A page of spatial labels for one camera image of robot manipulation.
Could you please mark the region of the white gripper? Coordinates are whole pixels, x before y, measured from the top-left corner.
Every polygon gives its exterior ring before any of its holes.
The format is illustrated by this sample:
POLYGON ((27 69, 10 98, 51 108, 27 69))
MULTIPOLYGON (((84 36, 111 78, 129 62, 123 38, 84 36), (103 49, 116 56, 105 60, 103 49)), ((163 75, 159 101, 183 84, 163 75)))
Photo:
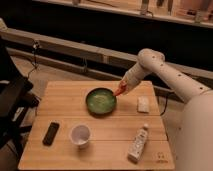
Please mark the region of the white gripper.
POLYGON ((147 75, 148 70, 143 68, 139 63, 136 63, 125 73, 119 83, 119 86, 123 87, 126 83, 126 90, 124 91, 124 94, 128 94, 131 90, 138 86, 147 75))

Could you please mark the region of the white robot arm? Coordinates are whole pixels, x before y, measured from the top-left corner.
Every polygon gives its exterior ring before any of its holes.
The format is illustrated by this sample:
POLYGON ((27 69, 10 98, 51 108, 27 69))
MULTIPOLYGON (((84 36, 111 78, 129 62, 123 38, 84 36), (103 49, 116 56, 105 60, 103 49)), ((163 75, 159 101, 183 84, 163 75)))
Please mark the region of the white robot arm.
POLYGON ((176 171, 213 171, 213 89, 165 62, 163 53, 145 48, 123 76, 118 94, 127 94, 155 73, 185 103, 176 146, 176 171))

